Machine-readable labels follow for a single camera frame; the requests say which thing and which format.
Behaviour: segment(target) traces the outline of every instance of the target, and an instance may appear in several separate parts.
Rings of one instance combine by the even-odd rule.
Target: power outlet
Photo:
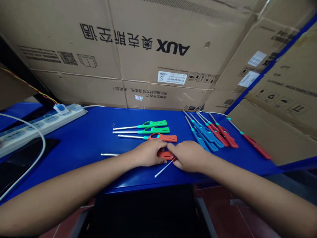
[[[30,121],[30,123],[39,129],[43,135],[46,135],[87,113],[87,111],[78,104],[69,105],[67,109],[70,111],[64,115],[59,115],[54,111]],[[38,136],[38,132],[26,124],[0,133],[0,158],[19,149]]]

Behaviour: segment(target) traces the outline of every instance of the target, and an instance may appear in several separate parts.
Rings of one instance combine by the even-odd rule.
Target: blue table
[[[77,120],[47,134],[46,138],[61,140],[35,169],[9,194],[5,200],[48,179],[70,170],[105,159],[101,153],[121,154],[134,149],[141,139],[119,138],[112,134],[113,126],[125,127],[140,125],[145,121],[167,120],[171,135],[177,135],[178,142],[194,140],[184,113],[179,111],[87,108],[88,113]],[[223,148],[215,155],[261,176],[281,173],[270,160],[264,159],[238,131],[226,120],[225,116],[214,114],[215,119],[235,138],[238,149]],[[165,165],[135,168],[105,190],[106,193],[123,192],[184,183],[206,183],[210,178],[202,174],[191,174],[170,165],[157,178],[154,175]]]

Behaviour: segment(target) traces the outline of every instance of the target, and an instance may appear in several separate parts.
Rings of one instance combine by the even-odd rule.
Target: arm
[[[185,141],[167,147],[178,158],[174,162],[176,167],[210,176],[237,194],[278,233],[286,237],[317,237],[317,207],[313,204],[208,153],[196,142]]]
[[[146,141],[132,151],[43,182],[0,206],[0,236],[39,235],[53,228],[89,198],[138,166],[166,163],[157,152],[166,142]]]

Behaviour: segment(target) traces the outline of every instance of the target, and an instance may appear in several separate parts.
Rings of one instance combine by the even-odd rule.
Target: white sticker
[[[257,51],[255,55],[249,60],[248,64],[252,66],[258,66],[259,63],[265,58],[266,54],[261,51]]]
[[[178,74],[171,72],[158,72],[158,82],[174,83],[174,84],[185,84],[187,74]]]
[[[139,100],[139,101],[142,101],[142,100],[143,100],[143,97],[137,96],[137,95],[135,95],[134,98],[137,99],[137,100]]]
[[[259,73],[249,71],[246,76],[238,83],[239,86],[249,87],[251,83],[259,76]]]

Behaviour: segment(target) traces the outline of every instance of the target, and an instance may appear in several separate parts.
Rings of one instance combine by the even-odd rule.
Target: plug
[[[65,113],[69,112],[64,104],[56,104],[53,108],[58,112],[59,115],[64,115]]]

